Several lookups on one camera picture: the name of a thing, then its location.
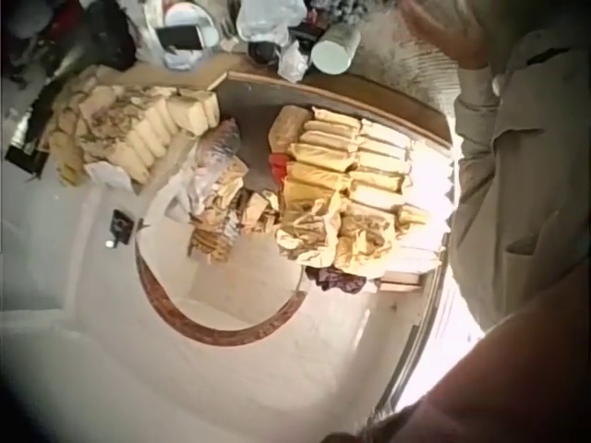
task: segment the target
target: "stack of bread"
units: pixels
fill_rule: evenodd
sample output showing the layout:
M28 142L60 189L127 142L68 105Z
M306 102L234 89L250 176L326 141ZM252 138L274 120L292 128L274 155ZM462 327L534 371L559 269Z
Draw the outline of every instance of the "stack of bread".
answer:
M198 137L220 122L213 92L104 85L100 73L91 67L70 82L40 143L67 184L80 182L84 164L109 162L146 185L175 135Z
M443 236L449 232L452 158L414 142L409 160L412 170L404 180L405 204L398 215L398 252L389 270L425 273L439 266Z
M422 151L414 154L410 137L365 119L317 108L289 109L300 116L300 129L277 127L289 121L282 112L271 130L296 136L286 149L292 160L276 235L280 250L303 266L334 265L347 273L380 277L407 252L400 245L403 234L412 249L416 238L409 234L411 228L432 219L432 208L421 207L428 186L413 173L413 155ZM308 120L302 118L306 113Z

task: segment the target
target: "cloth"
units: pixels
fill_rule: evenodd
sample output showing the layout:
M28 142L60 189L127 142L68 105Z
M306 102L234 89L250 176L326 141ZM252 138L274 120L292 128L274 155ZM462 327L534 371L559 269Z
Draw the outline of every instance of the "cloth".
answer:
M589 47L588 25L560 17L518 42L500 97L488 68L459 71L451 263L483 330L589 253Z
M282 153L273 153L269 156L269 164L271 165L271 174L273 180L283 189L283 180L287 176L287 163L290 161L289 155Z
M314 281L322 291L340 289L344 293L360 293L368 279L358 275L347 274L334 266L328 268L311 268L306 266L306 275Z

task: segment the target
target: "plastic bag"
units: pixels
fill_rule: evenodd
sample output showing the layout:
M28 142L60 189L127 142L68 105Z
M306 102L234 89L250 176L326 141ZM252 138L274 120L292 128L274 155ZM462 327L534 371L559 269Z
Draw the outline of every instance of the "plastic bag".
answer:
M240 141L240 132L233 118L224 120L201 139L193 159L194 174L187 188L193 216L205 210L205 200L213 184L230 165L240 148Z
M309 67L309 57L299 52L299 42L294 41L281 52L277 74L291 83L300 81Z
M287 28L299 25L308 10L303 0L243 0L236 19L240 38L247 42L289 43Z

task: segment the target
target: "white plastic bag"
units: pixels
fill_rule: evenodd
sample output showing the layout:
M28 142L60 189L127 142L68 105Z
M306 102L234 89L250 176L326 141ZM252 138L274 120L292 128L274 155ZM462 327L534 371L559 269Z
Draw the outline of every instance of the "white plastic bag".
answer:
M247 42L289 43L287 28L299 25L308 10L304 0L242 0L236 29Z
M308 67L309 57L299 52L299 42L294 41L282 50L277 74L291 83L297 83L304 77Z

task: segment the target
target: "curved wooden rail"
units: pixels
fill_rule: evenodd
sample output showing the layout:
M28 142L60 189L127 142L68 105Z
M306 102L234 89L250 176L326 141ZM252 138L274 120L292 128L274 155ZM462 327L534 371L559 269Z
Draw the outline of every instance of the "curved wooden rail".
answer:
M142 221L139 221L138 231L141 229L141 226ZM158 315L171 328L185 337L211 346L242 346L269 337L294 316L308 295L308 293L298 290L302 278L300 277L300 283L292 297L273 316L258 325L238 330L209 328L193 321L176 307L141 256L137 241L135 244L135 254L139 281L148 296L150 304Z

